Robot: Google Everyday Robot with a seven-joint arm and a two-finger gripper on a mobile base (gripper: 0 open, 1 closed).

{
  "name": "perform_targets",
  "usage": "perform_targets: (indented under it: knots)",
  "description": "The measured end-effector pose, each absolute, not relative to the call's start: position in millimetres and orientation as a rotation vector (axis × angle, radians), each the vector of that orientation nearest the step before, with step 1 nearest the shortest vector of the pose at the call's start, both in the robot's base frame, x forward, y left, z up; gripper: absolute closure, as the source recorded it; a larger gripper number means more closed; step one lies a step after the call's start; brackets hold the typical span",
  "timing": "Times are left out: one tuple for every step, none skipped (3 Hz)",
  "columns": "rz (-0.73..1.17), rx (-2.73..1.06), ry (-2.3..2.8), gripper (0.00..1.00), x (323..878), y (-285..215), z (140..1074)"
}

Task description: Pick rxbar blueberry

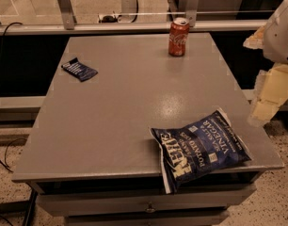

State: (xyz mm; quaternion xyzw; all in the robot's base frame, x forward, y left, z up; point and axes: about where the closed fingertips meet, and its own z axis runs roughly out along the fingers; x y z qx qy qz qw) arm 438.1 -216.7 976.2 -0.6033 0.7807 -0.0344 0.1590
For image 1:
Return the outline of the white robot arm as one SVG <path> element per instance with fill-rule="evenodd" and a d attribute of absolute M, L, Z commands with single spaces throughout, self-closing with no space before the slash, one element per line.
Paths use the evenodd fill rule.
<path fill-rule="evenodd" d="M 268 71 L 259 71 L 250 105 L 248 122 L 264 126 L 288 100 L 288 0 L 283 0 L 276 11 L 243 46 L 262 49 L 265 58 L 274 65 Z"/>

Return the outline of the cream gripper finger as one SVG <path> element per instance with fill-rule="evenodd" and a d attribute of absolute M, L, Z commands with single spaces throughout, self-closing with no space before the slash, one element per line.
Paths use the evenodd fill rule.
<path fill-rule="evenodd" d="M 264 126 L 288 100 L 288 64 L 275 63 L 268 71 L 260 70 L 255 81 L 248 123 Z"/>
<path fill-rule="evenodd" d="M 264 27 L 258 28 L 252 35 L 245 39 L 243 46 L 248 49 L 264 48 Z"/>

